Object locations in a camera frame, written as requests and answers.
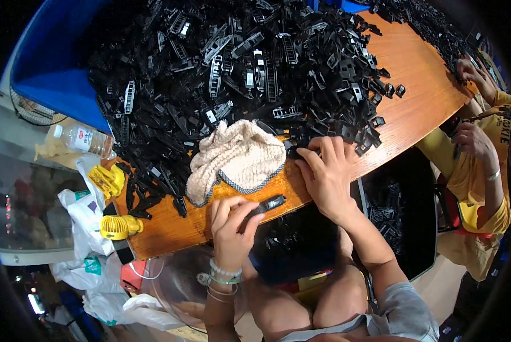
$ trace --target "human hand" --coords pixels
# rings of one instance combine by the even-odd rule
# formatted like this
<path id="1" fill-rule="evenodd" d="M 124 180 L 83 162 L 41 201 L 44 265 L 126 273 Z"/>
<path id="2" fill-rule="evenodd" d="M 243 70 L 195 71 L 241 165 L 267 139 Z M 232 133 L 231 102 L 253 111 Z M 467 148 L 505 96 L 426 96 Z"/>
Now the human hand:
<path id="1" fill-rule="evenodd" d="M 458 144 L 460 152 L 466 152 L 483 161 L 497 153 L 491 139 L 474 124 L 460 124 L 451 142 Z"/>
<path id="2" fill-rule="evenodd" d="M 258 205 L 259 202 L 251 202 L 240 196 L 216 200 L 211 204 L 214 258 L 220 269 L 236 272 L 248 257 L 254 245 L 255 231 L 265 214 L 253 216 L 247 222 L 244 233 L 239 233 L 238 229 L 245 217 Z"/>
<path id="3" fill-rule="evenodd" d="M 457 72 L 461 79 L 465 81 L 477 82 L 483 78 L 482 71 L 478 70 L 470 61 L 470 57 L 466 55 L 464 58 L 457 60 Z"/>
<path id="4" fill-rule="evenodd" d="M 321 158 L 314 152 L 320 150 Z M 298 148 L 305 160 L 296 160 L 301 169 L 308 193 L 320 212 L 338 225 L 345 213 L 358 209 L 351 198 L 353 145 L 345 144 L 341 137 L 316 137 L 308 148 Z"/>

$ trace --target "green bracelet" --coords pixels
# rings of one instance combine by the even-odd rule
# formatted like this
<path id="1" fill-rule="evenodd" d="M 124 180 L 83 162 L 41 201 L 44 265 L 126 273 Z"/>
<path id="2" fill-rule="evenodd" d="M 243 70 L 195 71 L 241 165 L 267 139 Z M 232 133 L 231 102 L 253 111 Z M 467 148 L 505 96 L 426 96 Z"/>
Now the green bracelet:
<path id="1" fill-rule="evenodd" d="M 238 276 L 234 277 L 233 279 L 225 280 L 225 279 L 220 278 L 219 275 L 216 274 L 216 272 L 213 269 L 211 269 L 210 270 L 210 279 L 215 282 L 218 282 L 219 284 L 234 285 L 234 284 L 239 284 L 242 281 L 242 275 L 239 274 Z"/>

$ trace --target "wooden tabletop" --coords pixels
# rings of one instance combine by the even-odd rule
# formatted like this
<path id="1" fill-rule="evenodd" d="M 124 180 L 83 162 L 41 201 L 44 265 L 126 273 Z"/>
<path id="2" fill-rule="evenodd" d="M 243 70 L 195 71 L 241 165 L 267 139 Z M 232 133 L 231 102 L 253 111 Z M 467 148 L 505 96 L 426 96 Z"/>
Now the wooden tabletop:
<path id="1" fill-rule="evenodd" d="M 468 103 L 471 93 L 461 88 L 450 75 L 437 51 L 424 42 L 407 24 L 388 23 L 368 11 L 360 15 L 370 24 L 376 24 L 383 36 L 371 34 L 368 51 L 377 56 L 378 67 L 386 68 L 395 87 L 402 84 L 406 92 L 402 99 L 383 98 L 377 113 L 386 120 L 379 127 L 382 145 L 372 147 L 361 158 L 356 157 L 352 180 L 383 165 L 413 146 L 430 133 L 463 104 Z M 286 161 L 284 170 L 268 185 L 255 194 L 243 195 L 249 200 L 262 201 L 273 195 L 283 194 L 286 204 L 267 213 L 265 221 L 284 215 L 311 201 L 299 168 L 292 160 Z M 214 187 L 210 199 L 221 199 L 240 195 L 226 183 Z M 125 191 L 115 203 L 120 215 L 127 214 Z M 187 218 L 177 214 L 172 197 L 149 209 L 153 218 L 144 220 L 142 233 L 131 236 L 129 242 L 139 259 L 175 252 L 190 246 L 205 243 L 211 238 L 209 205 L 196 208 L 188 201 Z"/>

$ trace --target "plastic water bottle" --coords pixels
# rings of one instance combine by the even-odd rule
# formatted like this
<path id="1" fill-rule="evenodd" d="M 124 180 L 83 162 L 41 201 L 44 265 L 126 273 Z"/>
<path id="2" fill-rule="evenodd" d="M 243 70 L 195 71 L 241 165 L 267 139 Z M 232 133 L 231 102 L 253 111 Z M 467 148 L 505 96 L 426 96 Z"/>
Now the plastic water bottle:
<path id="1" fill-rule="evenodd" d="M 75 152 L 95 154 L 102 159 L 116 157 L 113 151 L 115 142 L 113 137 L 83 125 L 73 124 L 66 127 L 56 125 L 54 138 L 60 139 L 68 149 Z"/>

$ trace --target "knee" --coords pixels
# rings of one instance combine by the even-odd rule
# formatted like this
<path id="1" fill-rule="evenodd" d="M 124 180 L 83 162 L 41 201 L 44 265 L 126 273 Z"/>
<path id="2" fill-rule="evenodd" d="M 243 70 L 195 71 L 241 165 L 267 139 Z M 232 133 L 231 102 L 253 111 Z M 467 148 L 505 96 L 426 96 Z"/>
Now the knee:
<path id="1" fill-rule="evenodd" d="M 293 299 L 277 298 L 252 311 L 255 323 L 264 332 L 292 332 L 312 328 L 311 313 Z"/>
<path id="2" fill-rule="evenodd" d="M 351 321 L 368 310 L 367 292 L 359 286 L 345 288 L 340 298 L 328 298 L 327 303 L 318 303 L 312 317 L 314 329 L 333 327 Z"/>

